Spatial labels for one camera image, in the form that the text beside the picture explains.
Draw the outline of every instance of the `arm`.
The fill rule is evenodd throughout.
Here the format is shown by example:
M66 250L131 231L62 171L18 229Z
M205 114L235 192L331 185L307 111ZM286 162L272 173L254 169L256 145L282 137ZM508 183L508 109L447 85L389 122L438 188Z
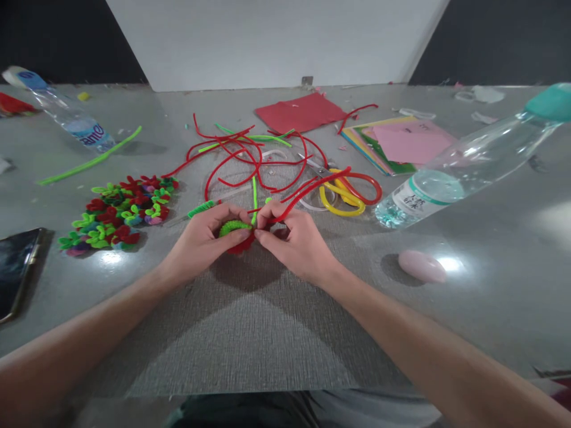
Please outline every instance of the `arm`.
M270 202L258 227L284 206ZM455 426L571 427L571 414L511 370L431 319L373 289L331 254L311 217L293 210L285 240L256 238L290 270L342 305ZM283 229L279 233L284 237Z
M40 420L165 296L246 239L249 231L214 238L213 231L234 218L249 221L245 210L228 204L194 216L151 273L0 358L0 426L29 426Z

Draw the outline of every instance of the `phone screen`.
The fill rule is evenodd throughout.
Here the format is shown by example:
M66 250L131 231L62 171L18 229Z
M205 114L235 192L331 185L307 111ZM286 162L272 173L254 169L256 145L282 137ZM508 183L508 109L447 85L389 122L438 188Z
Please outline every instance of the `phone screen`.
M0 241L0 320L15 310L42 231L34 229Z

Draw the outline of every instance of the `black wall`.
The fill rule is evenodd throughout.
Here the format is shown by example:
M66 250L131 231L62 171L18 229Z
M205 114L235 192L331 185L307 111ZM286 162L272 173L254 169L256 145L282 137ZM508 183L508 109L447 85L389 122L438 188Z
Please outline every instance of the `black wall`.
M409 84L571 81L570 0L450 0Z
M147 83L105 0L0 0L0 71L10 65L51 83Z

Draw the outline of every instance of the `smartphone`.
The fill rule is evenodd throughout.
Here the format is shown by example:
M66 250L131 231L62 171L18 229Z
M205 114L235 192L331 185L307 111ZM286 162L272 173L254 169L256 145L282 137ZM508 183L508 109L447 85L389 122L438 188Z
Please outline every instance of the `smartphone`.
M0 240L0 324L15 317L46 235L38 228Z

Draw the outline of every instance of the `forearm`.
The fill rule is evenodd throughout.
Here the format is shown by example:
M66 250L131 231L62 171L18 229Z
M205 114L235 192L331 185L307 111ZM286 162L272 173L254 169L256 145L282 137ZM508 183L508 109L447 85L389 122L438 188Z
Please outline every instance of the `forearm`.
M0 422L49 411L159 303L171 289L164 281L155 270L0 359Z
M529 382L345 268L319 285L456 426L571 426L570 414Z

